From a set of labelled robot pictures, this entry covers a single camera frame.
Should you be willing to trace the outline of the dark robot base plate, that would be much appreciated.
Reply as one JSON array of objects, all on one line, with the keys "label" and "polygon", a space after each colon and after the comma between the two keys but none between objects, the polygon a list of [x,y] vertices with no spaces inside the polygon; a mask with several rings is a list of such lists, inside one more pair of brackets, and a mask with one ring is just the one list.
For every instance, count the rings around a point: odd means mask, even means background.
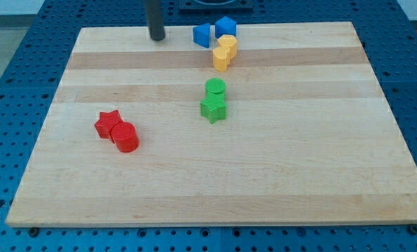
[{"label": "dark robot base plate", "polygon": [[180,13],[196,11],[252,11],[253,0],[178,0]]}]

